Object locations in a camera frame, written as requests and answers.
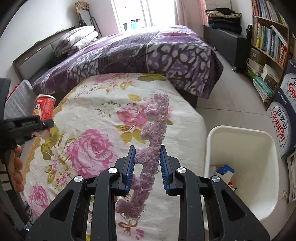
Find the white container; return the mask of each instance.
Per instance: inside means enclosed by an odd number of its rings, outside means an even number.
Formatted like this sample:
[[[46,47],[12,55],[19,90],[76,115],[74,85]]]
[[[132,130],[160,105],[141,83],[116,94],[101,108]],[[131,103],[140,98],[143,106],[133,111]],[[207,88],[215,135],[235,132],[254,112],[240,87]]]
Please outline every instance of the white container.
[[[225,164],[235,170],[231,180],[237,187],[236,195],[257,219],[267,218],[279,194],[279,166],[272,137],[264,131],[232,126],[213,128],[207,137],[204,176],[209,178],[210,166]]]

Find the tile floor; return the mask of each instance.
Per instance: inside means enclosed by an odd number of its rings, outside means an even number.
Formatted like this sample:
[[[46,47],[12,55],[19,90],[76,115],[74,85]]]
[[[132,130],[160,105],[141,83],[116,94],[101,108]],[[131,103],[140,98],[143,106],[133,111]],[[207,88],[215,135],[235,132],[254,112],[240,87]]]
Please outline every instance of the tile floor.
[[[220,125],[236,126],[266,131],[274,139],[271,125],[258,92],[252,81],[242,73],[232,71],[232,65],[215,51],[224,66],[221,78],[215,85],[208,100],[199,98],[196,111],[204,118],[207,133]],[[285,161],[279,156],[279,198],[272,218],[264,220],[263,225],[273,238],[290,217],[295,204],[286,205],[283,190],[288,190],[288,171]]]

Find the red can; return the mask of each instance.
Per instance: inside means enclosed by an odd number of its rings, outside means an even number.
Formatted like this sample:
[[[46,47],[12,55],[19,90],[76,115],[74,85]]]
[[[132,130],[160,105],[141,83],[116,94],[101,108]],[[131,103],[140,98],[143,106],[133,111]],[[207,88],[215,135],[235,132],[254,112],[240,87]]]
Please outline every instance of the red can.
[[[55,98],[51,95],[38,95],[35,99],[33,115],[39,115],[41,120],[52,119]],[[42,139],[50,138],[50,129],[40,133]]]

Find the can lid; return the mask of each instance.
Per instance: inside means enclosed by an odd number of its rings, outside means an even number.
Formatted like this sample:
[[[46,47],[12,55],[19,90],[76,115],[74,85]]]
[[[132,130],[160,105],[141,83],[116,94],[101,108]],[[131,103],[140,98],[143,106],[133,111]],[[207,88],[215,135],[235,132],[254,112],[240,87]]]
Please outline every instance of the can lid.
[[[56,100],[56,99],[55,99],[53,96],[51,96],[51,95],[43,95],[43,94],[42,94],[42,95],[38,95],[34,102],[36,102],[36,100],[37,100],[38,98],[40,98],[40,97],[49,97],[49,98],[54,99],[54,101]]]

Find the patterned blanket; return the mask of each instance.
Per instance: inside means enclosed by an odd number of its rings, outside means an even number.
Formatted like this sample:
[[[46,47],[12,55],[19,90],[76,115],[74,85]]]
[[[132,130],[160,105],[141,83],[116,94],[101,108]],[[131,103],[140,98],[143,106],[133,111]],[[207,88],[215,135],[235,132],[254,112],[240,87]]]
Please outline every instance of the patterned blanket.
[[[185,26],[152,27],[101,38],[33,83],[35,94],[68,93],[83,79],[106,73],[156,73],[176,89],[208,99],[223,65]]]
[[[148,146],[140,133],[149,121],[144,110],[155,92],[166,92],[170,98],[163,142],[168,154],[196,175],[203,175],[204,120],[167,79],[157,74],[92,76],[75,87],[54,110],[55,126],[50,139],[36,138],[29,148],[22,170],[24,196],[36,216],[76,175],[97,176],[126,156],[130,145]],[[139,176],[141,169],[136,164],[134,173]],[[139,219],[116,214],[119,241],[178,240],[180,198],[166,195],[161,172],[155,178]]]

